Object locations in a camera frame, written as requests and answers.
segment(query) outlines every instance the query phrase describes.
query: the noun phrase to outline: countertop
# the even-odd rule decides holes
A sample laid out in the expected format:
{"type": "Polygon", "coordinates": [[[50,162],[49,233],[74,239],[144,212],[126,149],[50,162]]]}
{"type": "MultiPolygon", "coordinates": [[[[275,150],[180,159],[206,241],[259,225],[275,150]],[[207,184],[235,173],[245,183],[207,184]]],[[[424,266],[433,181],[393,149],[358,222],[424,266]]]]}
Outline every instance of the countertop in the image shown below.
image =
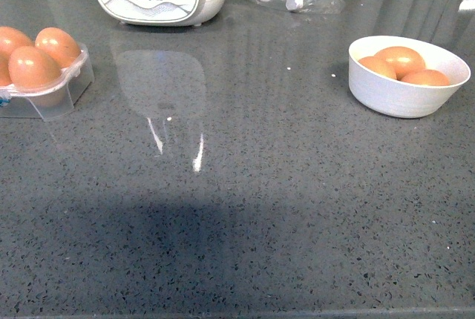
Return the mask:
{"type": "Polygon", "coordinates": [[[348,88],[369,35],[473,68],[461,2],[226,0],[167,28],[0,0],[0,25],[66,30],[95,74],[61,119],[0,119],[0,316],[472,318],[475,83],[421,119],[348,88]]]}

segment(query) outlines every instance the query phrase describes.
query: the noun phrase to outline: white bowl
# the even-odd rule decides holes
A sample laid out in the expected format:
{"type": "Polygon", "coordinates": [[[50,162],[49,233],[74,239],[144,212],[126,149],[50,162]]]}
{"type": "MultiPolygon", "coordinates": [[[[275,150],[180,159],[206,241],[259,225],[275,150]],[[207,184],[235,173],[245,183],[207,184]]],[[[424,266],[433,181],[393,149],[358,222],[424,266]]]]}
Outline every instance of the white bowl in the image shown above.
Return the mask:
{"type": "Polygon", "coordinates": [[[357,100],[379,113],[416,118],[439,109],[464,83],[470,79],[470,68],[455,54],[441,47],[416,39],[398,36],[369,36],[354,41],[350,55],[350,90],[357,100]],[[413,85],[381,76],[363,67],[358,60],[373,56],[390,46],[404,46],[419,52],[427,69],[443,72],[451,81],[446,87],[413,85]]]}

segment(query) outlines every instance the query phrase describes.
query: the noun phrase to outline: egg carton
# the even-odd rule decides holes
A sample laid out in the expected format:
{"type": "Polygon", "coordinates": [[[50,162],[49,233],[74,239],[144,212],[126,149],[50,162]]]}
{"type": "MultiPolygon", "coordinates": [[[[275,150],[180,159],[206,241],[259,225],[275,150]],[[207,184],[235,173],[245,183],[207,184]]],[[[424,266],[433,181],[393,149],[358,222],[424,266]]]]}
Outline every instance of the egg carton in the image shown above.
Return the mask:
{"type": "Polygon", "coordinates": [[[89,52],[78,43],[81,54],[65,68],[52,88],[34,93],[16,90],[14,85],[0,87],[0,117],[42,118],[44,121],[69,114],[74,104],[94,81],[89,52]]]}

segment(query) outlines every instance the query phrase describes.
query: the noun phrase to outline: egg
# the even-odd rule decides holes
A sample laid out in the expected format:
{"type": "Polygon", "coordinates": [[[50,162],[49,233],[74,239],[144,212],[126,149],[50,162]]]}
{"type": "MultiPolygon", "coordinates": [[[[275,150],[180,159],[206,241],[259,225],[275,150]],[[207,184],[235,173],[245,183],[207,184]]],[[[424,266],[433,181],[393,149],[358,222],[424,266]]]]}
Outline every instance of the egg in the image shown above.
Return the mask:
{"type": "Polygon", "coordinates": [[[401,82],[437,87],[443,87],[451,84],[449,78],[445,74],[434,69],[424,69],[419,72],[406,74],[401,79],[401,82]]]}
{"type": "Polygon", "coordinates": [[[40,91],[53,86],[61,76],[58,64],[34,46],[19,47],[8,61],[12,83],[19,91],[40,91]]]}
{"type": "Polygon", "coordinates": [[[22,46],[33,46],[33,41],[20,30],[13,27],[0,27],[0,54],[9,58],[10,54],[22,46]]]}
{"type": "Polygon", "coordinates": [[[12,84],[10,73],[8,72],[8,59],[0,55],[0,87],[12,84]]]}
{"type": "Polygon", "coordinates": [[[35,46],[49,54],[60,68],[69,67],[81,54],[73,37],[56,27],[41,30],[36,36],[35,46]]]}
{"type": "Polygon", "coordinates": [[[401,80],[406,74],[425,69],[425,60],[412,48],[402,46],[387,47],[380,50],[374,56],[384,59],[392,65],[398,80],[401,80]]]}
{"type": "Polygon", "coordinates": [[[363,57],[358,62],[374,73],[386,76],[387,78],[396,79],[396,72],[392,65],[383,59],[374,56],[363,57]]]}

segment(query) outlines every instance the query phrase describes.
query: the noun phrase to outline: clear plastic container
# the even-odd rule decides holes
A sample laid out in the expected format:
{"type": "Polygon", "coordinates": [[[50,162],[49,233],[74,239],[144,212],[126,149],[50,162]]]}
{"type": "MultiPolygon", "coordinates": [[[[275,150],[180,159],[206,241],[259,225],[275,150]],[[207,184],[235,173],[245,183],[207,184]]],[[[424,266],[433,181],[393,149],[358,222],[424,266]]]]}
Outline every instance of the clear plastic container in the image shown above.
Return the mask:
{"type": "Polygon", "coordinates": [[[94,81],[89,52],[78,43],[81,54],[55,81],[54,86],[43,91],[23,93],[14,85],[0,87],[0,117],[57,119],[74,110],[74,104],[90,83],[94,81]]]}

